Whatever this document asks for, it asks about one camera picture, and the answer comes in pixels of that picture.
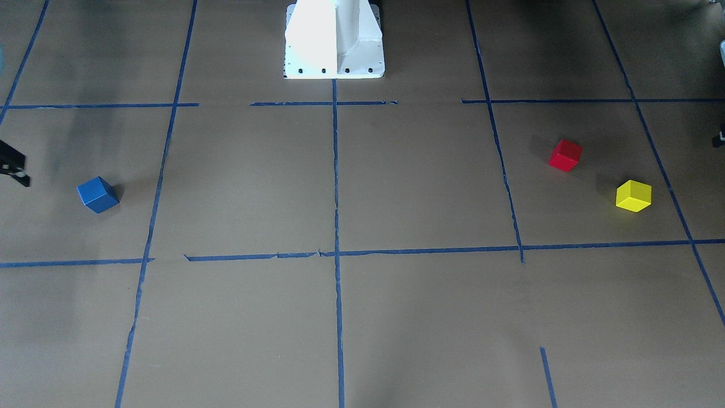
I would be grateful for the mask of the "blue wooden cube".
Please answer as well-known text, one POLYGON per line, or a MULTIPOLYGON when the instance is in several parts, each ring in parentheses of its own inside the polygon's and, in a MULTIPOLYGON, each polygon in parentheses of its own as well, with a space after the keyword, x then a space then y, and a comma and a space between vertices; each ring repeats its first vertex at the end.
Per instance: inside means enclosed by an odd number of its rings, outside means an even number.
POLYGON ((113 186, 100 176, 76 186, 76 191, 83 206, 96 214, 101 214, 120 203, 113 186))

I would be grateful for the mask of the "red wooden cube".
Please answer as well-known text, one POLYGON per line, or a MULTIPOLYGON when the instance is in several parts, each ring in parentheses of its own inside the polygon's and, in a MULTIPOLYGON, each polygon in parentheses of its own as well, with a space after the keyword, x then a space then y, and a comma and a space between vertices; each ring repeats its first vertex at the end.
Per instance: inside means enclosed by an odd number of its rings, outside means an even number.
POLYGON ((548 164, 563 172, 571 171, 582 157, 583 147, 575 142, 562 139, 552 150, 548 164))

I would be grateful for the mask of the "yellow wooden cube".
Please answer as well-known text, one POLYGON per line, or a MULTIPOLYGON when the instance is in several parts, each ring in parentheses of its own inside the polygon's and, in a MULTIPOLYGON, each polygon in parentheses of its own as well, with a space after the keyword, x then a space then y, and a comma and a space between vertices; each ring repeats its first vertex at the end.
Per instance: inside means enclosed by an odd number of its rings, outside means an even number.
POLYGON ((653 187, 633 179, 616 189, 615 206, 631 212, 640 212, 652 204, 653 187))

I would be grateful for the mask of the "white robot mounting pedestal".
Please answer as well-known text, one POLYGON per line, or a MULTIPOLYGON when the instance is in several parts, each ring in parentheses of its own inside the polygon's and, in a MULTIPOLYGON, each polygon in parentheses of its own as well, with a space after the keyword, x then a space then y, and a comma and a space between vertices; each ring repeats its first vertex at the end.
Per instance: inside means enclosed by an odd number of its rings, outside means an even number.
POLYGON ((285 21, 283 77, 382 78, 381 12, 368 1, 297 1, 285 21))

